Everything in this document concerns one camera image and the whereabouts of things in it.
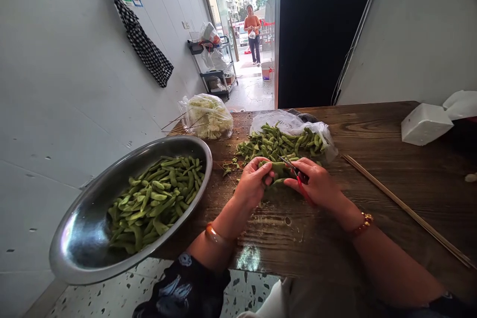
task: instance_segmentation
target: checkered cloth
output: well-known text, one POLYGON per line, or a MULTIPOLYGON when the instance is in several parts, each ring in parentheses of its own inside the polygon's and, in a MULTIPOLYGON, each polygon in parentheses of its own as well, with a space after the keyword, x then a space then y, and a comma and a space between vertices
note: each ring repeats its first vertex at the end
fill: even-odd
POLYGON ((167 81, 172 75, 174 66, 145 34, 136 14, 128 9, 122 0, 114 0, 114 3, 134 51, 136 51, 141 61, 146 65, 159 86, 165 88, 167 81))

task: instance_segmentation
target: white tissue box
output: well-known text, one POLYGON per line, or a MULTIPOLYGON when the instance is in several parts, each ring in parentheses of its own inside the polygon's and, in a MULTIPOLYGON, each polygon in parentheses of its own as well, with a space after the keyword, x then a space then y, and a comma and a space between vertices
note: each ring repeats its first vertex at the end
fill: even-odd
POLYGON ((402 141, 424 146, 445 134, 453 126, 442 107, 422 103, 402 121, 402 141))

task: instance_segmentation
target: cauliflower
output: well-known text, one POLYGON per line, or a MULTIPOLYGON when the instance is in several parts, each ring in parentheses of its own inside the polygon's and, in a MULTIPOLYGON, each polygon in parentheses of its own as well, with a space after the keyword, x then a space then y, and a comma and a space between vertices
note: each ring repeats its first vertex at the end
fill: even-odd
POLYGON ((193 96, 190 101, 184 97, 181 104, 186 105, 187 124, 197 137, 217 139, 223 133, 232 135, 234 120, 220 98, 199 94, 193 96))

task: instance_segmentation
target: stainless steel bowl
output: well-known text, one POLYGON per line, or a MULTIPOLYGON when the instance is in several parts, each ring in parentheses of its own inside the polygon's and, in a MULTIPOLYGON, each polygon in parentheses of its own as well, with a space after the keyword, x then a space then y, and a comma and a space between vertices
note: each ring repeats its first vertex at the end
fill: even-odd
POLYGON ((212 172, 212 154, 202 140, 174 136, 146 144, 106 169, 76 199, 60 222, 50 246, 53 273, 71 285, 87 285, 114 277, 148 257, 184 223, 202 198, 212 172), (205 163, 205 178, 196 198, 175 225, 144 250, 129 256, 108 249, 108 208, 129 186, 128 178, 139 175, 160 156, 193 156, 205 163))

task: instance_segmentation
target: metal shelf rack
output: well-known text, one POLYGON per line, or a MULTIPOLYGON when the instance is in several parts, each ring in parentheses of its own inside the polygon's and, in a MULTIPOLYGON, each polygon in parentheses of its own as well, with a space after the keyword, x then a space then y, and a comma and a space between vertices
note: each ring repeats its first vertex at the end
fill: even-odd
POLYGON ((238 80, 237 80, 237 73, 235 72, 235 65, 234 65, 234 59, 232 57, 232 50, 230 47, 230 41, 227 36, 221 36, 222 39, 220 45, 218 47, 212 47, 210 51, 220 51, 222 55, 224 55, 224 58, 227 58, 230 60, 230 62, 227 64, 227 67, 223 70, 213 70, 213 71, 208 71, 208 72, 201 72, 200 70, 200 65, 199 62, 197 61, 197 55, 200 55, 202 51, 204 51, 204 47, 199 44, 198 42, 190 41, 187 40, 187 46, 189 47, 190 53, 192 54, 192 57, 194 58, 195 65, 197 66, 197 70, 199 71, 199 76, 202 79, 202 82, 205 86, 205 89, 208 94, 213 94, 213 95, 219 95, 219 94, 226 94, 227 99, 230 99, 230 92, 232 92, 232 89, 234 88, 234 84, 237 83, 238 85, 238 80), (227 80, 225 77, 225 72, 230 72, 230 69, 234 70, 234 78, 231 82, 231 84, 227 84, 227 80), (221 83, 224 85, 226 90, 223 91, 215 91, 212 92, 209 88, 208 82, 211 80, 216 80, 219 79, 221 83))

